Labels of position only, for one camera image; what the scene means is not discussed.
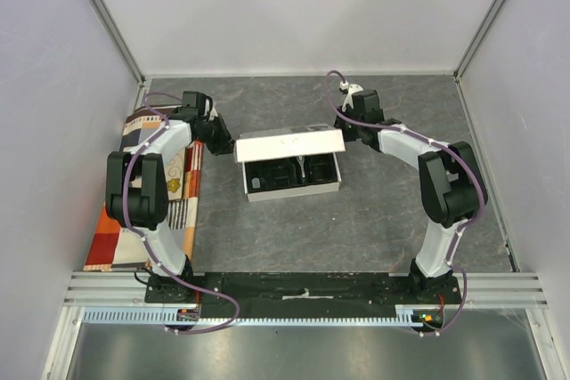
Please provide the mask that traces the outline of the black silver hair clipper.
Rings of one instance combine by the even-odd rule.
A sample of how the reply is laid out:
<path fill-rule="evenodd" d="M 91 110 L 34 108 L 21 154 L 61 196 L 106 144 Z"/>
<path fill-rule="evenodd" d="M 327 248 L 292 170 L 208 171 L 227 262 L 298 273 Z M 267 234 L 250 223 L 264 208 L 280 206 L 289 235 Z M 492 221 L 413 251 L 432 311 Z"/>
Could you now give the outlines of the black silver hair clipper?
<path fill-rule="evenodd" d="M 299 165 L 300 172 L 301 172 L 301 182 L 303 184 L 308 184 L 309 178 L 310 178 L 310 173 L 309 173 L 309 169 L 307 166 L 306 158 L 305 158 L 305 156 L 297 156 L 296 160 L 297 160 L 297 163 Z"/>

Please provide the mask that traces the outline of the white clipper kit box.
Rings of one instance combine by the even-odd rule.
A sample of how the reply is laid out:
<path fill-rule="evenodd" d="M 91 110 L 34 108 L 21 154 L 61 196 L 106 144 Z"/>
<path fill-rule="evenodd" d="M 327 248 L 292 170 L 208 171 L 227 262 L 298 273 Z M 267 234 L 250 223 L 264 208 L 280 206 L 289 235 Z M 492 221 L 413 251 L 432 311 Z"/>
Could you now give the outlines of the white clipper kit box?
<path fill-rule="evenodd" d="M 342 132 L 328 124 L 301 125 L 261 132 L 243 133 L 235 142 L 234 157 L 241 166 L 244 193 L 250 202 L 293 198 L 336 192 L 342 182 L 337 154 L 346 150 Z M 301 182 L 297 156 L 305 156 L 310 173 L 309 183 Z M 336 167 L 336 181 L 313 183 L 311 162 L 329 159 Z M 288 171 L 291 184 L 286 188 L 273 185 L 273 173 Z M 261 188 L 254 190 L 253 178 Z"/>

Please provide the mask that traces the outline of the small clear oil bottle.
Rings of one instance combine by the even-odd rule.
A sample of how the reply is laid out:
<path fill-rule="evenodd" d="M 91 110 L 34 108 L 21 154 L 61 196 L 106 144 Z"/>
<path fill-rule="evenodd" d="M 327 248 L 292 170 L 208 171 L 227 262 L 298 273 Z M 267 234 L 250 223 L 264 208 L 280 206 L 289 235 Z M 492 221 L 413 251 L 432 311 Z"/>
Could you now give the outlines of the small clear oil bottle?
<path fill-rule="evenodd" d="M 253 178 L 251 181 L 251 186 L 254 190 L 260 189 L 261 188 L 260 180 L 258 178 Z"/>

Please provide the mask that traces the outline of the black comb guard attachment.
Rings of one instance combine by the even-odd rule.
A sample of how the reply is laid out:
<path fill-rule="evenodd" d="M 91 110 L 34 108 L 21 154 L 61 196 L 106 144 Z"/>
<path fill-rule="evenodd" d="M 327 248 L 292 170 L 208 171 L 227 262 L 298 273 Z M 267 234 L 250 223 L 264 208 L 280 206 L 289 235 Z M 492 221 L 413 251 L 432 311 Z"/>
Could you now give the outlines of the black comb guard attachment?
<path fill-rule="evenodd" d="M 276 188 L 286 188 L 290 186 L 291 179 L 288 171 L 277 171 L 273 173 L 273 185 Z"/>

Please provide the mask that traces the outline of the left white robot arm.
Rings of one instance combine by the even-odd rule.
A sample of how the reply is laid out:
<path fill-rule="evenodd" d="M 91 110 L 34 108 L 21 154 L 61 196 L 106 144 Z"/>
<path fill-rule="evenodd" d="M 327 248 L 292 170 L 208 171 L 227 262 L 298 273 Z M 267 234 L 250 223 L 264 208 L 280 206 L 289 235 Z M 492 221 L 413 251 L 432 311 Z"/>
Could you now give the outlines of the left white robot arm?
<path fill-rule="evenodd" d="M 213 99 L 185 91 L 181 104 L 165 115 L 145 140 L 127 151 L 109 154 L 106 166 L 107 216 L 137 235 L 151 259 L 155 274 L 168 277 L 165 293 L 177 303 L 195 293 L 188 256 L 177 245 L 167 223 L 168 195 L 165 166 L 193 142 L 206 145 L 215 156 L 233 153 L 231 137 Z"/>

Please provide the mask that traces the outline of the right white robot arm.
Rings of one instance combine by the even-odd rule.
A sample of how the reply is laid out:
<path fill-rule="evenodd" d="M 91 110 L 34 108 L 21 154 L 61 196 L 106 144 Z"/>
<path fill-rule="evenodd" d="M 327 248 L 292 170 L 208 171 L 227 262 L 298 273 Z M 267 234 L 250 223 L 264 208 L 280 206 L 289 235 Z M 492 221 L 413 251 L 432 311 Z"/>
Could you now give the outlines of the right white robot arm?
<path fill-rule="evenodd" d="M 481 214 L 488 194 L 472 146 L 466 141 L 433 140 L 393 119 L 386 119 L 379 94 L 343 83 L 335 127 L 345 141 L 361 141 L 398 158 L 419 174 L 421 204 L 428 218 L 419 253 L 411 262 L 410 297 L 428 303 L 440 292 L 439 279 L 452 271 L 464 230 Z"/>

